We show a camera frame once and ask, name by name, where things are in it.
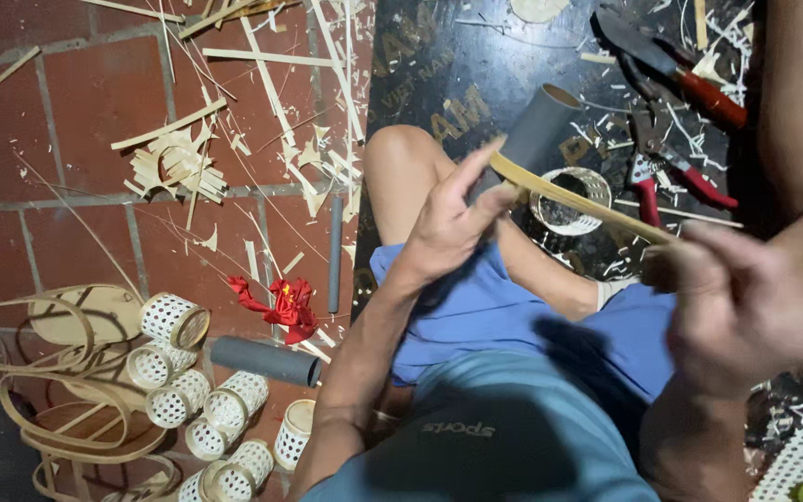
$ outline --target floor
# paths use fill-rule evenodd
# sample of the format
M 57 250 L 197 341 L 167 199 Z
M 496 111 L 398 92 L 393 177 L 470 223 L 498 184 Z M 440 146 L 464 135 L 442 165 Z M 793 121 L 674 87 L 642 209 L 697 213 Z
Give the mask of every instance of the floor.
M 151 8 L 145 0 L 121 3 Z M 164 5 L 167 13 L 174 9 L 176 14 L 198 15 L 193 21 L 199 19 L 205 1 L 186 6 L 181 0 L 166 0 Z M 351 27 L 351 92 L 362 124 L 366 124 L 374 6 L 372 2 L 361 5 L 363 9 Z M 331 7 L 329 2 L 323 3 L 329 22 L 338 19 Z M 251 21 L 258 24 L 266 19 L 259 15 Z M 275 24 L 278 32 L 269 26 L 257 32 L 262 52 L 329 57 L 318 21 L 305 7 L 285 8 L 275 16 Z M 332 38 L 342 43 L 344 51 L 344 23 L 333 27 Z M 225 22 L 221 30 L 208 29 L 193 40 L 186 49 L 201 67 L 204 60 L 198 48 L 249 47 L 238 20 Z M 127 152 L 111 150 L 110 143 L 155 130 L 203 108 L 206 103 L 201 85 L 214 98 L 215 86 L 201 81 L 183 46 L 172 38 L 170 64 L 162 24 L 152 18 L 79 0 L 0 2 L 0 73 L 33 46 L 40 46 L 42 53 L 0 85 L 0 301 L 71 285 L 124 284 L 95 240 L 32 172 L 22 168 L 14 156 L 18 153 L 58 187 L 143 296 L 167 291 L 211 310 L 204 356 L 211 342 L 223 335 L 283 339 L 283 331 L 262 321 L 261 314 L 239 306 L 237 295 L 224 280 L 227 275 L 249 279 L 244 240 L 253 241 L 260 251 L 267 245 L 274 257 L 273 263 L 265 254 L 258 256 L 264 286 L 253 284 L 253 296 L 268 302 L 266 288 L 276 278 L 276 271 L 284 270 L 303 252 L 303 258 L 286 275 L 307 279 L 315 290 L 310 306 L 320 327 L 332 340 L 342 338 L 351 307 L 351 257 L 343 252 L 339 312 L 328 314 L 330 204 L 324 204 L 317 216 L 310 218 L 301 185 L 284 174 L 277 157 L 280 142 L 271 141 L 281 127 L 270 110 L 255 63 L 208 62 L 213 78 L 237 97 L 229 97 L 230 118 L 228 112 L 220 115 L 231 131 L 217 128 L 218 139 L 211 142 L 209 153 L 215 167 L 224 172 L 230 190 L 222 205 L 198 201 L 188 235 L 192 242 L 186 244 L 165 222 L 172 220 L 184 227 L 187 199 L 183 204 L 158 193 L 150 201 L 139 200 L 123 185 L 132 175 L 131 157 Z M 308 65 L 268 63 L 268 67 L 291 125 L 317 115 L 295 130 L 299 148 L 314 136 L 314 125 L 330 127 L 329 148 L 344 156 L 346 113 L 341 108 L 344 102 L 338 105 L 335 98 L 339 91 L 336 76 Z M 236 154 L 230 148 L 234 131 L 245 133 L 250 156 Z M 362 147 L 355 145 L 353 152 L 361 156 Z M 310 166 L 303 174 L 318 190 L 329 186 Z M 333 192 L 348 201 L 345 188 L 334 187 Z M 254 215 L 267 243 L 238 207 Z M 217 252 L 193 244 L 193 240 L 206 241 L 216 228 Z M 357 218 L 343 224 L 343 245 L 355 244 L 356 229 Z M 3 340 L 13 360 L 33 360 L 37 353 L 49 349 L 20 325 L 24 314 L 19 308 L 0 309 L 0 333 L 5 335 Z M 312 342 L 331 353 L 318 337 Z M 198 367 L 215 384 L 232 373 L 213 366 L 207 357 L 200 358 Z M 38 410 L 70 399 L 56 386 L 24 380 L 15 382 L 15 390 Z M 317 395 L 316 390 L 270 383 L 270 398 L 262 417 L 246 432 L 246 439 L 273 441 L 286 406 L 298 398 Z M 207 463 L 190 455 L 183 432 L 179 429 L 178 434 L 168 436 L 163 449 L 187 476 Z M 99 484 L 93 485 L 93 496 L 100 497 L 127 482 L 144 479 L 146 470 L 141 465 L 121 472 L 108 467 L 95 473 L 88 471 L 86 476 L 99 478 Z M 63 477 L 69 479 L 68 471 L 64 470 Z M 259 499 L 280 499 L 289 480 L 289 474 L 277 468 Z M 64 486 L 70 489 L 69 482 Z

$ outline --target red flag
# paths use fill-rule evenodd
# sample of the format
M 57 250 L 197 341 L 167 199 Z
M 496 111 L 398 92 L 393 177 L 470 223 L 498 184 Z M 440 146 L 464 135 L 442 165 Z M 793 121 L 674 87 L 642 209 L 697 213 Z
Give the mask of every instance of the red flag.
M 271 309 L 256 301 L 250 294 L 250 286 L 243 277 L 229 277 L 231 289 L 237 293 L 237 302 L 254 312 L 262 312 L 262 319 L 269 324 L 283 324 L 290 327 L 284 344 L 292 345 L 311 337 L 318 327 L 318 320 L 311 313 L 309 300 L 311 286 L 306 279 L 296 279 L 291 283 L 275 279 L 269 291 L 275 296 L 275 308 Z

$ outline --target finger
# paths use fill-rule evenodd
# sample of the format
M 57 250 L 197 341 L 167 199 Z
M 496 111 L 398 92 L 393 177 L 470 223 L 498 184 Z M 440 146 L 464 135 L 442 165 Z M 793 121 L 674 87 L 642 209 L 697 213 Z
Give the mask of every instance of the finger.
M 481 233 L 516 202 L 519 191 L 507 185 L 489 188 L 475 200 L 467 210 L 467 224 L 470 230 Z
M 650 280 L 674 286 L 678 297 L 693 299 L 730 294 L 727 268 L 701 245 L 685 242 L 653 248 L 644 256 L 644 263 L 647 262 L 650 269 L 654 269 Z
M 749 236 L 705 223 L 684 226 L 685 239 L 707 246 L 732 271 L 751 279 L 776 281 L 784 258 L 775 249 Z
M 449 184 L 449 190 L 455 195 L 465 196 L 470 187 L 479 180 L 479 176 L 482 175 L 482 171 L 488 165 L 492 153 L 500 148 L 502 144 L 503 141 L 497 139 L 467 155 L 467 158 L 461 162 L 457 170 L 446 179 Z

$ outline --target leg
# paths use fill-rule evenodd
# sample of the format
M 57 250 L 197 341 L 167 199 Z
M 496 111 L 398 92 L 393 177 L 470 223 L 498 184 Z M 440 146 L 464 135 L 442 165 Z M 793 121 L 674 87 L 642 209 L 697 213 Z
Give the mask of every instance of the leg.
M 392 126 L 374 134 L 364 153 L 364 171 L 384 245 L 408 239 L 429 191 L 456 167 L 426 131 Z M 546 256 L 508 218 L 499 222 L 496 233 L 513 282 L 570 320 L 596 312 L 596 282 Z

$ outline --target knife blade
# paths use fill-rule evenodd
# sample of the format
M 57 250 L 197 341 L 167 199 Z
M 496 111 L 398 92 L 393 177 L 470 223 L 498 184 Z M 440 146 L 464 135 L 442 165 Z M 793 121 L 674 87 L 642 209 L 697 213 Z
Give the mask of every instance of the knife blade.
M 632 28 L 619 15 L 605 6 L 597 8 L 597 23 L 603 35 L 621 50 L 629 53 L 656 72 L 671 77 L 677 72 L 677 62 L 649 37 Z
M 596 11 L 597 24 L 609 42 L 630 54 L 653 70 L 677 82 L 687 100 L 702 106 L 710 117 L 726 128 L 738 131 L 745 126 L 748 113 L 720 89 L 689 69 L 679 66 L 652 39 L 632 28 L 618 13 L 605 6 Z

